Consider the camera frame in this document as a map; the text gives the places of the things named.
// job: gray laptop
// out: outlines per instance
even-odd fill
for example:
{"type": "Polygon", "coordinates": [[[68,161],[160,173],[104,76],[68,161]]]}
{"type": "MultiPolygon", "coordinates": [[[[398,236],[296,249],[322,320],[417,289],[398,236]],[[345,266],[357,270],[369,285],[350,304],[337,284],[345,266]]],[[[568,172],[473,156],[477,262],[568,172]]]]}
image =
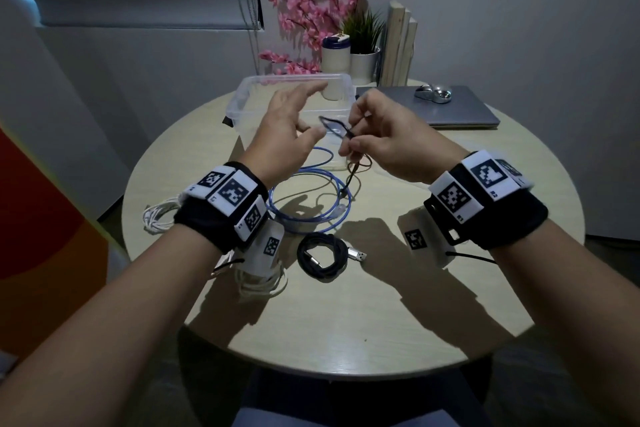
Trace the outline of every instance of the gray laptop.
{"type": "MultiPolygon", "coordinates": [[[[435,128],[496,128],[500,120],[467,86],[452,86],[449,103],[433,103],[414,96],[418,86],[378,88],[389,98],[412,110],[435,128]]],[[[370,87],[356,88],[362,95],[370,87]]]]}

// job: person's left hand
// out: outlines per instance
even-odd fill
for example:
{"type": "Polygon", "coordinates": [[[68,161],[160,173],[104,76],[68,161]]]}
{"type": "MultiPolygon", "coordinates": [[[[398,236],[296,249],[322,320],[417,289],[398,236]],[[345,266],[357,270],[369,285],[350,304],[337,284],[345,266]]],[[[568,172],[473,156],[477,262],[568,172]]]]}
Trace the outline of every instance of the person's left hand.
{"type": "Polygon", "coordinates": [[[273,94],[255,137],[238,159],[267,189],[298,171],[324,137],[323,126],[309,126],[298,116],[308,97],[326,85],[326,81],[302,83],[292,90],[278,90],[273,94]]]}

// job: floor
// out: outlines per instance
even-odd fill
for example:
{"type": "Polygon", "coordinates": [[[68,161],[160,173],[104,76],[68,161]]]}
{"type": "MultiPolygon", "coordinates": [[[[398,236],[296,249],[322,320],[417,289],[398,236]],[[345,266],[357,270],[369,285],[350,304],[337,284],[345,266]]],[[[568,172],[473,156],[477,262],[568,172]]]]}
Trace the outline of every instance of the floor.
{"type": "MultiPolygon", "coordinates": [[[[122,240],[120,208],[102,224],[122,240]]],[[[588,239],[587,247],[640,286],[640,244],[588,239]]],[[[122,425],[210,427],[233,422],[251,365],[187,329],[165,340],[122,425]]],[[[614,425],[589,406],[538,326],[493,355],[485,410],[496,427],[614,425]]]]}

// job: table top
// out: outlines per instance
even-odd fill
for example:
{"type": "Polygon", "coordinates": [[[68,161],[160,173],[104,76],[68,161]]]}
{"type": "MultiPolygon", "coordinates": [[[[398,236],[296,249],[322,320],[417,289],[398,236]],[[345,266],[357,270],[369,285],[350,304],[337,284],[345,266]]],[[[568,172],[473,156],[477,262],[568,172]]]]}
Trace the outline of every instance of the table top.
{"type": "MultiPolygon", "coordinates": [[[[231,96],[185,115],[136,164],[122,209],[131,259],[157,239],[142,226],[146,205],[175,196],[241,151],[236,131],[221,124],[231,96]]],[[[497,130],[443,134],[471,150],[502,153],[536,183],[533,193],[553,220],[582,243],[580,199],[562,164],[530,131],[492,111],[501,121],[497,130]]],[[[336,175],[344,180],[346,172],[336,175]]],[[[225,273],[207,282],[185,323],[218,347],[265,366],[354,379],[401,378],[457,365],[533,325],[496,265],[456,257],[439,269],[412,259],[397,220],[421,205],[425,188],[385,176],[375,166],[356,176],[357,195],[338,235],[368,254],[363,264],[349,261],[335,280],[318,282],[297,264],[300,238],[285,237],[279,255],[289,283],[283,293],[268,302],[241,303],[233,274],[225,273]]],[[[333,203],[335,191],[319,176],[295,176],[277,187],[275,199],[281,208],[312,216],[333,203]]],[[[321,263],[332,261],[316,250],[321,263]]],[[[489,256],[473,243],[456,250],[489,256]]]]}

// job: silver mouse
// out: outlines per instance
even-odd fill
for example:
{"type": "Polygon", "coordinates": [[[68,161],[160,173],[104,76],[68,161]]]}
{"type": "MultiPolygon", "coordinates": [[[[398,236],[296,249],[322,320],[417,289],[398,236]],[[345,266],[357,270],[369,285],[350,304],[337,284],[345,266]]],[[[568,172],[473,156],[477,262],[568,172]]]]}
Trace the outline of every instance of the silver mouse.
{"type": "Polygon", "coordinates": [[[415,95],[421,99],[428,99],[434,103],[449,103],[451,101],[451,88],[444,85],[421,86],[415,91],[415,95]]]}

